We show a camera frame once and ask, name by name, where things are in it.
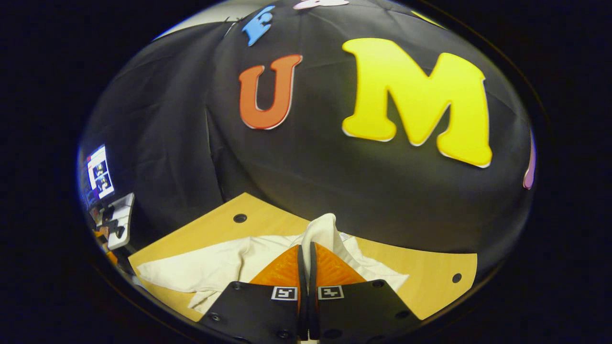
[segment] screen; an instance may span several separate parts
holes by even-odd
[[[86,178],[83,196],[88,207],[114,192],[113,182],[108,171],[106,147],[102,145],[86,159]]]

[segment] wrinkled fabric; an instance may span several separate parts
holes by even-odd
[[[395,291],[399,290],[408,275],[363,256],[355,237],[343,242],[335,221],[333,214],[325,214],[310,222],[306,231],[298,236],[243,237],[144,263],[137,269],[140,278],[155,285],[182,293],[195,292],[188,308],[204,314],[230,282],[250,282],[276,257],[295,245],[302,245],[309,280],[310,243],[317,242],[333,251],[365,280],[384,279]]]

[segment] desk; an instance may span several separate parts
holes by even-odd
[[[245,214],[247,220],[236,223],[233,218]],[[208,214],[159,239],[129,257],[136,275],[145,288],[167,306],[198,321],[202,314],[187,308],[194,293],[180,293],[140,278],[137,267],[148,261],[198,250],[246,236],[300,235],[310,221],[267,204],[247,193],[234,198]],[[357,237],[364,256],[376,259],[391,269],[409,274],[398,295],[414,314],[424,319],[436,313],[472,287],[476,276],[475,253],[435,253],[405,249]]]

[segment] yellow letter m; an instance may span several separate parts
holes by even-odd
[[[436,142],[440,153],[482,168],[490,165],[485,77],[476,66],[443,53],[427,76],[390,40],[353,39],[342,48],[357,62],[357,99],[354,114],[342,122],[345,134],[376,141],[395,137],[395,124],[387,118],[388,92],[413,146],[427,141],[450,106],[449,127]]]

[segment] table surface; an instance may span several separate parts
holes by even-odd
[[[233,219],[237,214],[245,214],[247,220],[236,223]],[[187,308],[194,293],[180,293],[153,285],[140,278],[137,267],[148,261],[247,236],[299,235],[309,223],[308,220],[243,193],[134,253],[129,261],[142,284],[153,296],[185,317],[198,321],[202,314]],[[349,228],[338,230],[350,234]],[[477,266],[475,253],[426,252],[360,237],[356,239],[364,256],[376,259],[401,274],[410,275],[397,294],[419,319],[427,318],[449,305],[469,290],[474,282]],[[453,277],[456,274],[461,274],[461,279],[454,283]]]

